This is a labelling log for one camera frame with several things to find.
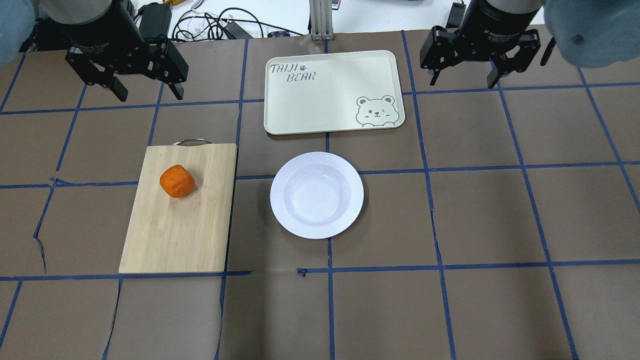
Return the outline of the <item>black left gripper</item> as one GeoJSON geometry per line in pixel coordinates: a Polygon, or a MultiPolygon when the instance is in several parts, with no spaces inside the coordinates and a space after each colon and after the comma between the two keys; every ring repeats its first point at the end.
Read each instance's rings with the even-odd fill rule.
{"type": "Polygon", "coordinates": [[[85,12],[80,19],[62,20],[61,30],[71,43],[65,59],[86,85],[110,89],[125,102],[129,92],[118,75],[143,75],[166,84],[176,100],[185,98],[186,60],[169,33],[158,42],[142,39],[140,15],[130,0],[69,0],[67,4],[85,12]]]}

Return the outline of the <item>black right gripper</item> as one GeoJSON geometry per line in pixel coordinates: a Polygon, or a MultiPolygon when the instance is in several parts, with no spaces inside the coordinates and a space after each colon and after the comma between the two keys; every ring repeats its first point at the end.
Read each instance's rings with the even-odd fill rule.
{"type": "Polygon", "coordinates": [[[431,75],[429,85],[462,62],[491,62],[489,89],[503,76],[527,70],[541,48],[538,31],[529,28],[541,8],[540,0],[469,0],[461,26],[435,25],[419,51],[419,65],[431,75]]]}

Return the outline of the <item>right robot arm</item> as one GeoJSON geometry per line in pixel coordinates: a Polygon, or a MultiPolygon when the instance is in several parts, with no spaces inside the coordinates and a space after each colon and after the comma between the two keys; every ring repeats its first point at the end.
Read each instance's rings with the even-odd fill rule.
{"type": "Polygon", "coordinates": [[[444,69],[490,62],[487,86],[494,88],[503,76],[525,72],[541,50],[539,32],[530,28],[540,10],[551,35],[542,66],[555,49],[578,68],[606,68],[639,56],[637,0],[471,0],[454,15],[455,31],[431,28],[420,67],[432,72],[435,85],[444,69]]]}

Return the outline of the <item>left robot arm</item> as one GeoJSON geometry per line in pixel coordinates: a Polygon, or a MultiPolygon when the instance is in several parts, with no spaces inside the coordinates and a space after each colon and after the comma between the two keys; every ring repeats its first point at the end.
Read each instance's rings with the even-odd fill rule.
{"type": "Polygon", "coordinates": [[[65,60],[86,85],[100,85],[126,101],[128,89],[117,75],[143,75],[183,100],[189,66],[169,38],[168,3],[153,2],[138,12],[130,0],[3,0],[2,65],[32,34],[37,6],[70,41],[65,60]]]}

